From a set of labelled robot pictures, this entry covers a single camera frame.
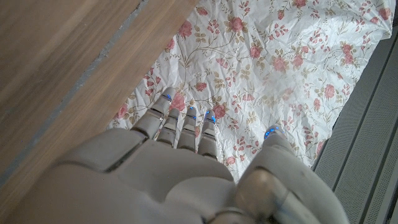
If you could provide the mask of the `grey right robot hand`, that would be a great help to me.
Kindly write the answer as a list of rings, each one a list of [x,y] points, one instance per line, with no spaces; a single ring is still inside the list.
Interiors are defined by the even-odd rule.
[[[183,126],[167,88],[129,130],[111,129],[54,162],[7,223],[347,223],[342,204],[271,126],[235,181],[216,156],[216,118]]]

